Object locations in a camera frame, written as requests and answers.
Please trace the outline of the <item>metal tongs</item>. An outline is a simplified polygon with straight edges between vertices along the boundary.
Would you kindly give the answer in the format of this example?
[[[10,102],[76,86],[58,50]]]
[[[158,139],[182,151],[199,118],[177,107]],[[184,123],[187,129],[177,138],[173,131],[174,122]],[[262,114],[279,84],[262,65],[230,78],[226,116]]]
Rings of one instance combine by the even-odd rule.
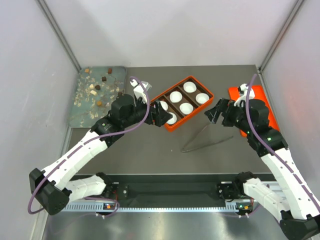
[[[195,143],[198,139],[198,137],[204,133],[208,127],[210,125],[213,124],[213,121],[210,121],[209,123],[207,123],[201,130],[199,130],[196,134],[194,134],[183,146],[182,148],[180,149],[180,152],[183,153],[183,154],[187,154],[187,153],[191,153],[191,152],[194,152],[194,151],[197,151],[197,150],[200,150],[200,149],[204,149],[204,148],[207,148],[207,147],[211,147],[211,146],[214,146],[214,145],[218,145],[218,144],[222,144],[222,143],[225,143],[229,140],[231,140],[234,136],[231,135],[231,136],[228,136],[228,137],[224,137],[220,140],[216,140],[216,141],[212,141],[212,142],[207,142],[207,143],[203,143],[203,144],[198,144],[198,145],[195,145],[195,146],[191,146],[189,147],[190,145],[192,145],[193,143]]]

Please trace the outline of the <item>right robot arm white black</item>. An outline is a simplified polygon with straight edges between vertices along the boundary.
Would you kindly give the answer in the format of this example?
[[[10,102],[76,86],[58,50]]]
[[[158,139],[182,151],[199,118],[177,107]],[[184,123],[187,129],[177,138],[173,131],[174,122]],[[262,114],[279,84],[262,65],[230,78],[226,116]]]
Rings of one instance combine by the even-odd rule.
[[[224,127],[246,133],[249,146],[272,172],[281,197],[252,172],[241,172],[232,181],[232,197],[256,200],[277,220],[289,240],[307,240],[320,232],[320,202],[311,193],[292,158],[282,134],[269,125],[269,108],[259,99],[235,101],[221,98],[204,113],[212,124],[223,117]]]

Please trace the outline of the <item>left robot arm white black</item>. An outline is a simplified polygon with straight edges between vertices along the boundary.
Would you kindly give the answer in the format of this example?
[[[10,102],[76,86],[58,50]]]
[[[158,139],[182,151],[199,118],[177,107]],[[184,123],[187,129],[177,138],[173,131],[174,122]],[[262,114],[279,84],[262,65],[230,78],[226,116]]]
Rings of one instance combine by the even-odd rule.
[[[78,180],[73,180],[73,176],[138,124],[161,127],[172,117],[158,100],[149,105],[142,97],[129,94],[117,97],[108,114],[98,120],[72,149],[44,169],[35,168],[30,172],[31,197],[51,216],[76,200],[92,196],[109,198],[114,187],[104,173]]]

